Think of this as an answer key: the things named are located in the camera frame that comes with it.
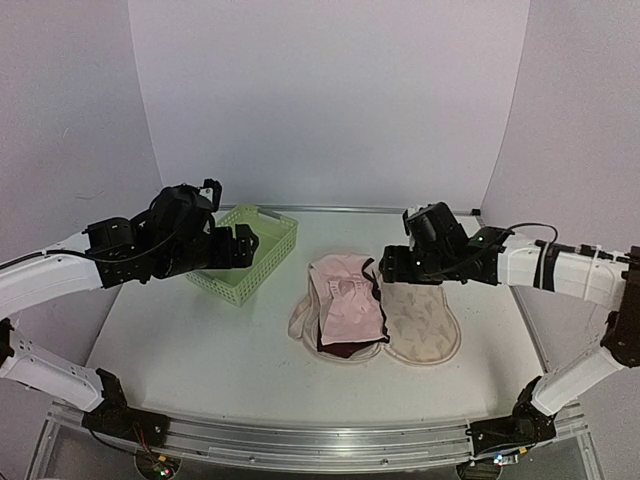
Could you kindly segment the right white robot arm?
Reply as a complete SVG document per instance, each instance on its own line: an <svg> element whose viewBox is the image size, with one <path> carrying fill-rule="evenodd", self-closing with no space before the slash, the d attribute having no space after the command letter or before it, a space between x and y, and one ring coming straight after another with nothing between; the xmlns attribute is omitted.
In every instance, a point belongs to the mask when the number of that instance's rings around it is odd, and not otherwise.
<svg viewBox="0 0 640 480"><path fill-rule="evenodd" d="M389 245L379 262L387 283L440 285L477 282L532 287L579 298L607 310L606 331L568 365L534 381L526 405L509 414L503 433L524 443L540 430L542 414L608 376L639 365L639 249L608 252L517 234L515 226L483 226L467 234L446 203L412 207L403 214L408 242Z"/></svg>

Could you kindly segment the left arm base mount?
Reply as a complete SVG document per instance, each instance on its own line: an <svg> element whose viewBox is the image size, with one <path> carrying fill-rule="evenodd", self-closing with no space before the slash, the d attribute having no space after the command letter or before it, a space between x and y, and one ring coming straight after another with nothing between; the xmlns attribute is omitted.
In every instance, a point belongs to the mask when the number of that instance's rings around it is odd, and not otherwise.
<svg viewBox="0 0 640 480"><path fill-rule="evenodd" d="M128 404L120 380L112 373L98 368L102 382L101 402L85 412L82 426L94 433L113 438L136 441L147 447L162 447L169 428L169 417Z"/></svg>

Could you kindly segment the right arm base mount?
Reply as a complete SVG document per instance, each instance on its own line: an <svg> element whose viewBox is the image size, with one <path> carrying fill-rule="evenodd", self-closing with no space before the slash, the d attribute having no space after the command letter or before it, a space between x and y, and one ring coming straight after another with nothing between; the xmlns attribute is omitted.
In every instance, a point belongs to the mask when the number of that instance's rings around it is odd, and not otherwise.
<svg viewBox="0 0 640 480"><path fill-rule="evenodd" d="M529 448L556 436L555 414L545 415L530 401L517 403L508 416L472 422L465 434L473 457L510 453Z"/></svg>

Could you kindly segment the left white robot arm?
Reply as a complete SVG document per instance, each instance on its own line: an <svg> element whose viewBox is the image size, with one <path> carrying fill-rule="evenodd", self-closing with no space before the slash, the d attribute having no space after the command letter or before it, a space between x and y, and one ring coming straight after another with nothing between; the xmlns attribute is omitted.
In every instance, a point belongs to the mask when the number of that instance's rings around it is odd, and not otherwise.
<svg viewBox="0 0 640 480"><path fill-rule="evenodd" d="M69 294L141 284L197 270L246 269L259 238L247 224L219 226L222 186L165 187L131 219L112 217L50 247L1 266L1 376L59 398L84 412L114 437L134 428L126 398L109 393L117 377L87 369L34 344L11 315Z"/></svg>

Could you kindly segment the floral mesh laundry bag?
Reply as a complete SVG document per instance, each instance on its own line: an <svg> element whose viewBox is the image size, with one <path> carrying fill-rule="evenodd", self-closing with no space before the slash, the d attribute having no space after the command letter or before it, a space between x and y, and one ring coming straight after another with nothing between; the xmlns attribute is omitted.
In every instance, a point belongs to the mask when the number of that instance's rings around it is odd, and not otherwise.
<svg viewBox="0 0 640 480"><path fill-rule="evenodd" d="M288 336L326 361L364 363L384 352L424 367L451 360L462 340L443 288L385 283L375 259L356 254L309 264Z"/></svg>

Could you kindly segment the aluminium front rail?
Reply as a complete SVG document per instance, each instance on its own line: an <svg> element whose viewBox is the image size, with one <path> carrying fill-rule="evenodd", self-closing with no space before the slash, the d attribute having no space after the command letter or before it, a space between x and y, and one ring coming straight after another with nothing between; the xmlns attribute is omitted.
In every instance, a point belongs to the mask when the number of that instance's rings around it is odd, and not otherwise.
<svg viewBox="0 0 640 480"><path fill-rule="evenodd" d="M575 459L586 474L597 473L593 441L576 400L557 414L541 440L509 446L505 432L494 419L335 426L174 414L145 437L152 450L178 459L274 471L413 471L483 460L505 466L556 456L560 464Z"/></svg>

